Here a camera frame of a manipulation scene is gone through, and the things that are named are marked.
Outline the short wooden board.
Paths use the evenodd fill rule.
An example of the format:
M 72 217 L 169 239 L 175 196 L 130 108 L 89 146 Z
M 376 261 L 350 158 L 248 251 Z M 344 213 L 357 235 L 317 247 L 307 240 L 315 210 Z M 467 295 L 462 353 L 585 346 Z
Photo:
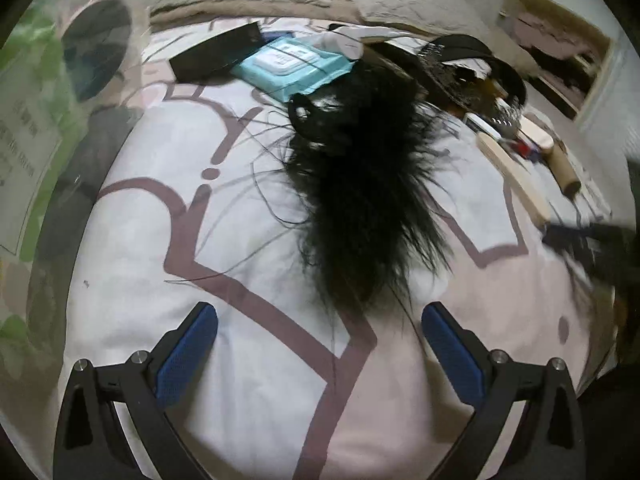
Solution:
M 533 143 L 543 153 L 550 153 L 553 150 L 554 139 L 552 135 L 527 117 L 520 119 L 518 134 L 523 140 Z

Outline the green dotted package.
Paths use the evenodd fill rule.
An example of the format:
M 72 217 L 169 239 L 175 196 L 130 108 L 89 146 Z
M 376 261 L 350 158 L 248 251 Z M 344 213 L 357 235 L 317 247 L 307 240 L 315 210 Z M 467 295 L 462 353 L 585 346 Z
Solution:
M 35 2 L 1 48 L 1 359 L 28 347 L 27 297 L 55 181 L 85 129 L 55 18 Z

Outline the toothpick jar white lid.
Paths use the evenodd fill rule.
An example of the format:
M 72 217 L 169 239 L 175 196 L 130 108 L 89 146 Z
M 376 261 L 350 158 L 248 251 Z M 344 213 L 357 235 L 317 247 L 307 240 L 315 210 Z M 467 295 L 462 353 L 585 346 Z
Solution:
M 362 43 L 356 38 L 340 34 L 337 30 L 314 36 L 310 44 L 319 50 L 343 55 L 349 61 L 357 61 L 363 56 Z

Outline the black visor cap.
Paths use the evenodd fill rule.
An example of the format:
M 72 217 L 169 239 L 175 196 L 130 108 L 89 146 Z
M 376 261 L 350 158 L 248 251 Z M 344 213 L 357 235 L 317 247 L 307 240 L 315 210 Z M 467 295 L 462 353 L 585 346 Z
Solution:
M 475 62 L 480 66 L 480 78 L 490 77 L 506 92 L 506 102 L 512 106 L 526 103 L 527 91 L 522 77 L 507 62 L 496 58 L 483 41 L 465 34 L 452 34 L 430 42 L 442 64 Z

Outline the long wooden board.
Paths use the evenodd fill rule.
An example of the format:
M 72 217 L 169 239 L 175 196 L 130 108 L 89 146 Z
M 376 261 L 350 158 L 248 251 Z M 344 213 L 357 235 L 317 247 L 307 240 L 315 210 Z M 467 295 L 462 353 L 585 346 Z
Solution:
M 489 134 L 477 133 L 476 144 L 512 186 L 534 226 L 542 231 L 551 221 L 551 208 L 548 200 L 534 187 L 528 173 Z

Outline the colourful card box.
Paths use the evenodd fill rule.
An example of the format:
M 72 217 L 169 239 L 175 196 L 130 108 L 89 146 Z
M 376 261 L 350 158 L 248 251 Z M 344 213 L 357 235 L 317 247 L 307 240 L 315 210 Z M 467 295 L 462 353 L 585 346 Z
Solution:
M 544 159 L 542 151 L 537 148 L 536 144 L 530 141 L 523 141 L 522 139 L 512 140 L 510 142 L 510 148 L 515 154 L 521 156 L 522 159 L 527 159 L 531 162 L 541 162 Z

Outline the bunny print bed sheet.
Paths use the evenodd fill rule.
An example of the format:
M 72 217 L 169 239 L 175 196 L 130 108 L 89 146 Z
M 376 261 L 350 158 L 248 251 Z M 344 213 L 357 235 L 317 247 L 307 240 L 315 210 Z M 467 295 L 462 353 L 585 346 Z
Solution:
M 586 388 L 613 344 L 611 296 L 542 244 L 513 184 L 451 116 L 431 186 L 448 266 L 413 263 L 410 299 L 386 296 L 357 321 L 331 310 L 299 255 L 281 105 L 244 81 L 176 84 L 170 72 L 171 55 L 230 27 L 164 30 L 144 50 L 145 111 L 85 229 L 63 373 L 122 362 L 212 304 L 214 348 L 171 417 L 217 479 L 427 477 L 471 414 L 420 341 L 433 300 L 515 359 L 558 356 Z

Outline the black product box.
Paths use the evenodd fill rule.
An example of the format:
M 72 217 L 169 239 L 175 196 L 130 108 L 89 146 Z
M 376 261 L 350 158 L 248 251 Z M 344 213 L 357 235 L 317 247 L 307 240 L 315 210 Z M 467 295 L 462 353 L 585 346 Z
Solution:
M 257 23 L 235 27 L 173 56 L 169 65 L 180 84 L 195 84 L 228 74 L 265 45 Z

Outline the clear plastic storage bin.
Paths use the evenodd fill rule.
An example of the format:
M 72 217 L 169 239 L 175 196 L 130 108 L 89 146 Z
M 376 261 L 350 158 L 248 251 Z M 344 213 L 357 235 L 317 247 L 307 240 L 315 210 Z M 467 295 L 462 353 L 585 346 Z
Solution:
M 85 226 L 142 110 L 143 0 L 35 0 L 1 49 L 1 405 L 58 381 Z

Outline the blue thread spool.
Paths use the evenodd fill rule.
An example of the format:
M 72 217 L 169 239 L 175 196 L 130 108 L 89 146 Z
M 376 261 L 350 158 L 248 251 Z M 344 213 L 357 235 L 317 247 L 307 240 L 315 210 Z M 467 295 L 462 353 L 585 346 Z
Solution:
M 294 34 L 292 32 L 286 32 L 285 30 L 270 30 L 269 32 L 262 32 L 262 40 L 264 40 L 266 44 L 281 38 L 294 38 Z

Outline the beige folded blanket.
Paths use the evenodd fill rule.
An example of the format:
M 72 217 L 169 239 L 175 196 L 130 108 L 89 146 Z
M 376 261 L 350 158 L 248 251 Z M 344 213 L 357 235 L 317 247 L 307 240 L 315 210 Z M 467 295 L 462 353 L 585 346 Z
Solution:
M 155 28 L 167 28 L 172 25 L 194 23 L 204 18 L 313 18 L 314 20 L 327 20 L 344 22 L 349 24 L 365 23 L 357 11 L 356 6 L 350 0 L 331 0 L 331 5 L 326 8 L 313 6 L 308 3 L 258 3 L 258 2 L 201 2 L 178 6 L 178 8 L 153 12 L 150 9 L 150 21 Z M 494 43 L 495 29 L 489 26 L 490 34 L 481 39 L 487 44 Z M 436 37 L 415 34 L 424 37 Z

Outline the dark glossy book box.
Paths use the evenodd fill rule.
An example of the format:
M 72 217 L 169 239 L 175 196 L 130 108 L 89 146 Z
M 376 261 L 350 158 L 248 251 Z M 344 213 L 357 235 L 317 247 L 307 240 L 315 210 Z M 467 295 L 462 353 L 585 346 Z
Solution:
M 486 133 L 497 142 L 502 139 L 502 135 L 477 114 L 466 113 L 463 117 L 463 122 L 476 133 Z

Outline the silver rhinestone tiara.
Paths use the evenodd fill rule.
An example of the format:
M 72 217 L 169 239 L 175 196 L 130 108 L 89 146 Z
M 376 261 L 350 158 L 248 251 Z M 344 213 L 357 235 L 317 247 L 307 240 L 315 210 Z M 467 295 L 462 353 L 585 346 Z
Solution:
M 427 78 L 424 87 L 433 98 L 462 114 L 477 114 L 503 136 L 514 136 L 524 105 L 508 104 L 503 88 L 490 77 L 480 78 L 480 66 L 475 62 L 442 64 L 430 43 L 419 51 L 418 61 Z

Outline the black feather hair clip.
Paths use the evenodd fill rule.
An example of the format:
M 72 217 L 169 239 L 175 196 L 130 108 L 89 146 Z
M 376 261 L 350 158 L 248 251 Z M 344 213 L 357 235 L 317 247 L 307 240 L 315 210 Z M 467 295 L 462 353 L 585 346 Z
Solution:
M 431 192 L 442 120 L 424 104 L 424 73 L 356 62 L 311 94 L 295 93 L 231 153 L 254 151 L 246 178 L 256 193 L 277 180 L 296 217 L 270 211 L 297 234 L 304 270 L 322 301 L 352 318 L 408 316 L 409 274 L 437 274 L 450 249 Z

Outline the teal cleansing wipes pack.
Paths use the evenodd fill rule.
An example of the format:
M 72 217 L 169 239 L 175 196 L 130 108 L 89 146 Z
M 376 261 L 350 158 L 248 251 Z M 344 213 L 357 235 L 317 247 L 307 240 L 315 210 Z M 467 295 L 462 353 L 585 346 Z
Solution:
M 294 94 L 308 96 L 351 69 L 352 62 L 341 53 L 282 37 L 265 44 L 234 66 L 231 73 L 266 96 L 286 103 Z

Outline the closet nook with clothes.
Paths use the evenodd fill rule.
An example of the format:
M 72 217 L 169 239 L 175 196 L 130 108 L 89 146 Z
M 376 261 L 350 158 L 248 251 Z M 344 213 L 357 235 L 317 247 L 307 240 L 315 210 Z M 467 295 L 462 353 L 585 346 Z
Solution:
M 602 81 L 615 40 L 552 0 L 503 0 L 498 25 L 538 65 L 532 86 L 574 120 Z

